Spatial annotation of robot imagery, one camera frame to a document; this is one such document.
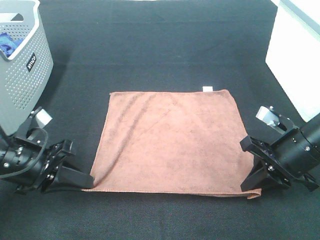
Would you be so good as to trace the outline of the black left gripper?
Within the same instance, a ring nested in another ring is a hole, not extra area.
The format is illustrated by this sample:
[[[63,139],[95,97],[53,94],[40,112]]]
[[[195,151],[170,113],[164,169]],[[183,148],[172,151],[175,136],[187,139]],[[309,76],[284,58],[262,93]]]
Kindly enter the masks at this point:
[[[20,195],[35,190],[49,192],[58,172],[59,182],[64,187],[92,188],[94,178],[90,174],[62,166],[64,160],[75,156],[74,142],[65,139],[48,145],[48,140],[48,132],[39,127],[29,130],[27,137],[17,138],[23,148],[21,156],[27,159],[20,160],[21,169],[13,177],[17,184],[15,192]]]

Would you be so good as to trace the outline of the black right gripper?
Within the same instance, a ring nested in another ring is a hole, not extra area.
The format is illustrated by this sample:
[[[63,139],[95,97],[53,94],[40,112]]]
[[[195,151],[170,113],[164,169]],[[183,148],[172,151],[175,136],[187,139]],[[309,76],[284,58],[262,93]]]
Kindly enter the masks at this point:
[[[320,164],[320,121],[312,119],[272,144],[246,136],[240,141],[243,152],[254,155],[253,167],[240,185],[243,192],[274,186],[289,188],[292,182],[309,191],[320,187],[309,171]]]

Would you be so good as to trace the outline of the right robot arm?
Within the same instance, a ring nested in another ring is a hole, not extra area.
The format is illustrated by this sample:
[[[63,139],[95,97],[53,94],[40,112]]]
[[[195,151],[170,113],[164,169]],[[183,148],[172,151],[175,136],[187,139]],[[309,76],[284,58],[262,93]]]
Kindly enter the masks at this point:
[[[320,116],[303,126],[288,128],[271,144],[247,135],[240,141],[244,152],[253,154],[253,167],[241,183],[242,191],[288,189],[292,183],[304,185],[310,192],[320,184],[309,173],[320,164]]]

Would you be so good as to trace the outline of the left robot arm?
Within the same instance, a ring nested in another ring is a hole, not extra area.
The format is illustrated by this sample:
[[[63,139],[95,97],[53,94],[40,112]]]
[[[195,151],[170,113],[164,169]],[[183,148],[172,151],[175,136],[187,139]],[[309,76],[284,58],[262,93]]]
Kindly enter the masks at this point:
[[[81,171],[75,161],[73,141],[65,139],[49,145],[43,128],[19,130],[0,141],[0,178],[16,184],[15,192],[25,195],[89,190],[94,178]]]

